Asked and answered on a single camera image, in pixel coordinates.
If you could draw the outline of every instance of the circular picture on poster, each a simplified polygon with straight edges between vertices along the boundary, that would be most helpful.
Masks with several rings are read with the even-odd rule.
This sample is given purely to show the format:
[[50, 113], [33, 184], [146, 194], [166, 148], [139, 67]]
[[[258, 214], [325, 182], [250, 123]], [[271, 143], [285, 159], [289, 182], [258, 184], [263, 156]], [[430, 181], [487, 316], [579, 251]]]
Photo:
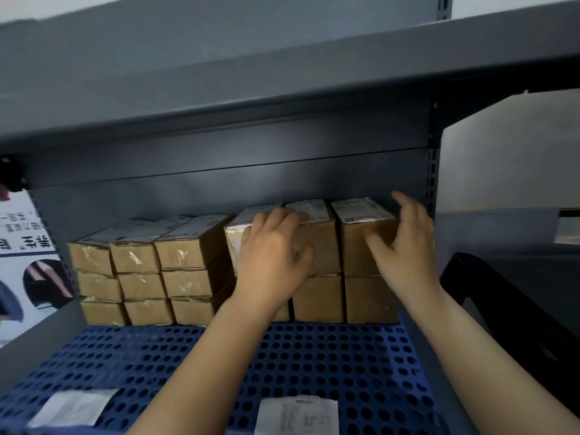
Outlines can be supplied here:
[[4, 321], [24, 320], [24, 313], [16, 295], [0, 281], [0, 324]]
[[26, 295], [39, 310], [49, 307], [58, 310], [73, 298], [73, 289], [63, 264], [56, 259], [40, 259], [31, 263], [24, 271], [22, 283]]

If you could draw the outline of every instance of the forearm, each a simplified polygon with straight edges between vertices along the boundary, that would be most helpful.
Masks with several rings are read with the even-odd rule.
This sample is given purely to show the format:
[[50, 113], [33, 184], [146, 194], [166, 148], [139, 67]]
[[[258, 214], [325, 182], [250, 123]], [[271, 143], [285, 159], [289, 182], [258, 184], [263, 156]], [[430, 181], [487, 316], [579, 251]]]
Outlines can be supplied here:
[[129, 433], [223, 435], [269, 319], [226, 301]]
[[482, 435], [580, 433], [580, 420], [528, 374], [446, 292], [410, 313]]

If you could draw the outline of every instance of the blue shelf surface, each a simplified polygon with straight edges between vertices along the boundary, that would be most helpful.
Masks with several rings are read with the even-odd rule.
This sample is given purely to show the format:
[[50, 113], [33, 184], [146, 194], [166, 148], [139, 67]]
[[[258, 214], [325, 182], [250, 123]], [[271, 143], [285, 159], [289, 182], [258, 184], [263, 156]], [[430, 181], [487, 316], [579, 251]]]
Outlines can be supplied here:
[[[88, 327], [0, 398], [1, 435], [124, 433], [204, 328]], [[57, 391], [119, 388], [94, 427], [25, 426]], [[252, 433], [260, 400], [318, 395], [339, 404], [341, 435], [447, 435], [403, 323], [275, 322], [246, 374], [228, 433]]]

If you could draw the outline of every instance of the person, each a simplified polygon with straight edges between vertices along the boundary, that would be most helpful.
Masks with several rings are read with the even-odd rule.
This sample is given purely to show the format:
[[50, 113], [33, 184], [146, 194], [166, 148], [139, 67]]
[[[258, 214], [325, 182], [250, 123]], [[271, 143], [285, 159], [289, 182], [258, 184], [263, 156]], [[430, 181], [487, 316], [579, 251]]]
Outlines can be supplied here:
[[[368, 244], [382, 277], [435, 350], [482, 435], [569, 435], [580, 420], [528, 374], [439, 285], [433, 221], [400, 192], [400, 225], [391, 246], [373, 232]], [[297, 260], [292, 238], [308, 215], [291, 209], [258, 214], [243, 232], [231, 298], [130, 435], [223, 434], [240, 385], [274, 314], [308, 275], [314, 250]]]

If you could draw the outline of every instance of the small cardboard box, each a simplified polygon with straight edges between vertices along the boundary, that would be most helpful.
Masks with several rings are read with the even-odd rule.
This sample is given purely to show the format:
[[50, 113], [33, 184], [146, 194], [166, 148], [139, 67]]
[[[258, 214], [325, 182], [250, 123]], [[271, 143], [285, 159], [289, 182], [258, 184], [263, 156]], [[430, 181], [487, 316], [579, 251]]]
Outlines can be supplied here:
[[226, 284], [210, 298], [173, 298], [171, 305], [178, 324], [209, 325], [219, 307], [231, 296], [236, 287], [236, 278], [230, 273]]
[[167, 298], [159, 273], [123, 273], [118, 277], [127, 300]]
[[127, 236], [134, 230], [151, 224], [153, 224], [152, 221], [133, 219], [70, 242], [69, 253], [72, 266], [76, 270], [114, 276], [115, 268], [109, 252], [110, 244], [117, 238]]
[[111, 243], [112, 260], [119, 273], [156, 273], [161, 271], [153, 241], [178, 228], [191, 217], [176, 216], [135, 230]]
[[230, 251], [231, 263], [234, 266], [234, 272], [236, 275], [238, 274], [238, 256], [240, 255], [240, 248], [242, 246], [242, 233], [244, 229], [252, 225], [252, 221], [257, 214], [269, 213], [275, 208], [279, 208], [280, 206], [282, 205], [263, 205], [246, 208], [224, 228], [226, 232], [227, 248]]
[[342, 299], [340, 275], [306, 278], [292, 297], [294, 316], [303, 322], [342, 322]]
[[123, 304], [86, 298], [81, 308], [89, 325], [128, 325], [129, 318]]
[[307, 243], [314, 246], [314, 264], [308, 275], [340, 273], [342, 269], [340, 268], [336, 222], [324, 200], [304, 200], [286, 206], [310, 215], [310, 219], [302, 223], [296, 231], [292, 244], [296, 255]]
[[227, 249], [223, 226], [233, 215], [193, 218], [155, 241], [161, 268], [204, 269]]
[[344, 276], [378, 275], [379, 269], [366, 245], [365, 231], [374, 230], [390, 245], [397, 236], [398, 218], [370, 198], [352, 198], [331, 204], [340, 219]]
[[123, 292], [117, 278], [77, 270], [78, 291], [87, 298], [123, 302]]
[[272, 319], [272, 322], [287, 322], [290, 320], [290, 310], [288, 308], [288, 302], [282, 305], [282, 307], [278, 310], [278, 313]]
[[231, 272], [230, 254], [224, 249], [207, 269], [163, 270], [163, 280], [170, 298], [211, 297], [225, 284]]
[[175, 322], [167, 299], [129, 300], [125, 308], [133, 325], [169, 325]]
[[400, 301], [380, 276], [345, 278], [346, 319], [351, 324], [399, 322]]

